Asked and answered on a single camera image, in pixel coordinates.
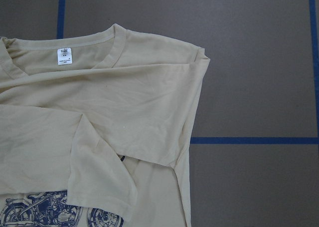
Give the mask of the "cream long-sleeve printed shirt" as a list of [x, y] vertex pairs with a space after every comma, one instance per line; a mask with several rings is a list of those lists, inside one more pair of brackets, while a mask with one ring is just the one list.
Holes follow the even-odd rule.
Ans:
[[3, 227], [189, 227], [205, 50], [118, 24], [0, 39]]

